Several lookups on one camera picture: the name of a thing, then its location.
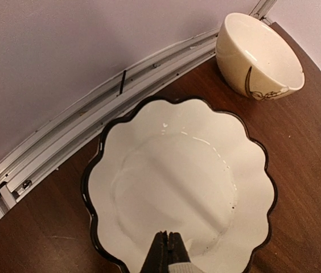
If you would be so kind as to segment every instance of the white bowl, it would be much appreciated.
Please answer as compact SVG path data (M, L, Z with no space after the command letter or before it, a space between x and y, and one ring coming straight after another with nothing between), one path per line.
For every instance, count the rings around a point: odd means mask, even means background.
M231 13L221 26L216 59L227 83L257 100L284 97L304 85L301 63L290 46L261 21Z
M93 243L138 273L155 234L179 232L198 268L240 273L270 237L276 195L266 166L236 115L200 99L147 98L104 128L85 170Z

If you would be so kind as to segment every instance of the bowl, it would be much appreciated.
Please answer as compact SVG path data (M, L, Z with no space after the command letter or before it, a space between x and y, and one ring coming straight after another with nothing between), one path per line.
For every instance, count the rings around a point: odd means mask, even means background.
M301 63L286 41L246 14L226 16L217 37L216 59L230 87L249 98L274 100L304 85Z
M204 272L240 273L271 234L267 163L237 115L200 98L146 98L105 126L84 172L93 244L138 273L155 234L178 232Z

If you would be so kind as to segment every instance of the wooden table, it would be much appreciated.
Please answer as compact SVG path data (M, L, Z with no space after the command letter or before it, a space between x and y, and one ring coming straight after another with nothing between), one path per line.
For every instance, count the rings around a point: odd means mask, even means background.
M321 71L279 25L273 27L299 56L303 90L252 101L231 91L215 59L160 92L204 97L215 110L237 113L269 153L278 187L270 216L272 238L256 252L251 272L321 272ZM80 177L96 140L65 162L0 221L0 272L118 272L92 247Z

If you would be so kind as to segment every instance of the plate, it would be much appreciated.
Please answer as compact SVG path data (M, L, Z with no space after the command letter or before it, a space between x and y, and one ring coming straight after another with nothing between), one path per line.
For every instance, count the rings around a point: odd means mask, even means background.
M237 115L200 98L146 98L105 126L84 172L93 244L135 273L157 232L179 232L204 272L242 272L270 238L267 164Z

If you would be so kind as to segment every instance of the white wall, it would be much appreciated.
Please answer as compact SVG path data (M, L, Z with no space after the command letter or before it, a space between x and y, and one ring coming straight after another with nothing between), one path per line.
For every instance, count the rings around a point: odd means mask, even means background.
M321 69L321 0L277 0L268 17L279 23Z
M258 0L0 0L0 160L98 84Z

